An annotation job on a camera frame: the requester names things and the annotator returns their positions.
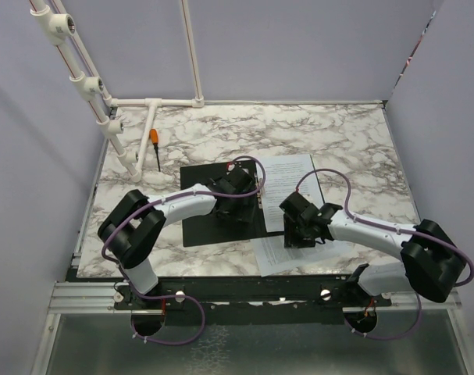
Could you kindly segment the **metal folder clip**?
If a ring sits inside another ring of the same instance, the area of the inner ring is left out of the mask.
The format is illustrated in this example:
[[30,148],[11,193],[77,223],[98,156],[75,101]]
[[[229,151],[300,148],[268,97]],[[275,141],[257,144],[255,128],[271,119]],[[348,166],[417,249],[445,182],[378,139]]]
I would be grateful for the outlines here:
[[259,209],[262,209],[262,195],[265,190],[263,187],[263,179],[261,177],[257,177],[256,187],[258,189],[258,192],[256,193],[257,205]]

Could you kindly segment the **printed paper sheet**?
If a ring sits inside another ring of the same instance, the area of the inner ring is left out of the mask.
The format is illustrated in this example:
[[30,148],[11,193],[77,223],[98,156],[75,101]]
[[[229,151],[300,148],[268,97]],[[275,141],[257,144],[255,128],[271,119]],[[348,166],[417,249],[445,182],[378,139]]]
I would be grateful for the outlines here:
[[280,204],[293,193],[299,180],[315,169],[312,157],[302,155],[262,156],[258,160],[266,172],[262,211],[268,233],[283,232]]
[[324,245],[315,242],[307,248],[286,248],[283,235],[251,239],[250,242],[262,277],[345,255],[351,250],[351,246],[343,241],[328,241]]

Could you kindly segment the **grey black file folder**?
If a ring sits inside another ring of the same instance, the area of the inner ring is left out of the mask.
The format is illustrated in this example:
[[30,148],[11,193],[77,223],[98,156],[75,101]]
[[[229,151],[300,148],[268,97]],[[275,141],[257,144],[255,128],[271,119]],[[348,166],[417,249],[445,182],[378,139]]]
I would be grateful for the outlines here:
[[[225,162],[180,168],[180,187],[190,188],[196,183],[212,187],[218,179],[228,174]],[[216,207],[205,216],[195,216],[182,221],[185,248],[214,245],[231,241],[280,236],[282,231],[266,230],[260,197],[220,198]]]

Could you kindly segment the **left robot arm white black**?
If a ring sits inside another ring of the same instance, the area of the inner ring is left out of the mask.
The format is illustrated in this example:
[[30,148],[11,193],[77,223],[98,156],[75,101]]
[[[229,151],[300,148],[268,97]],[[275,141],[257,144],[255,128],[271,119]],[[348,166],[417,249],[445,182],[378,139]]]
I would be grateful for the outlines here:
[[149,198],[137,189],[126,193],[98,228],[98,237],[133,285],[132,299],[145,309],[159,299],[159,279],[148,257],[164,228],[193,223],[200,237],[195,245],[219,232],[234,237],[252,221],[255,196],[265,181],[235,166],[221,177],[169,195]]

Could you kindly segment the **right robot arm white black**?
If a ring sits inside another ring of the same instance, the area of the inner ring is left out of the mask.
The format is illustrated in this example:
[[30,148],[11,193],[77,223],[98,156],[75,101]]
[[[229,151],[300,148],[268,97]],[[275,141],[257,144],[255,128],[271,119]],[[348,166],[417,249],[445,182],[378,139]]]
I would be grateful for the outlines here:
[[317,207],[296,191],[285,198],[280,209],[287,247],[345,241],[395,259],[383,265],[363,264],[350,275],[345,295],[353,305],[364,305],[383,293],[402,291],[445,302],[466,265],[464,257],[454,251],[451,239],[431,220],[416,226],[370,221],[340,205]]

